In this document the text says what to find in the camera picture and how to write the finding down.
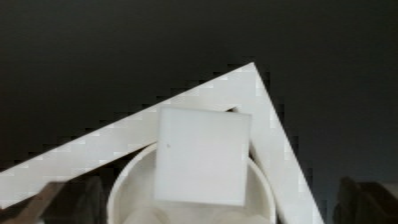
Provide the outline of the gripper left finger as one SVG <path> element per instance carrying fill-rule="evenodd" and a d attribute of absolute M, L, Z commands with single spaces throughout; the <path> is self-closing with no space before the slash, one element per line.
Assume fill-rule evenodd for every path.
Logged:
<path fill-rule="evenodd" d="M 51 182 L 10 224 L 106 224 L 101 180 Z"/>

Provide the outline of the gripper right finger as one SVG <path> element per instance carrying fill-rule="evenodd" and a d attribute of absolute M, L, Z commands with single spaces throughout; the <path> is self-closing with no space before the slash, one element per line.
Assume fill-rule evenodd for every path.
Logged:
<path fill-rule="evenodd" d="M 333 224 L 398 224 L 398 183 L 356 182 L 342 177 Z"/>

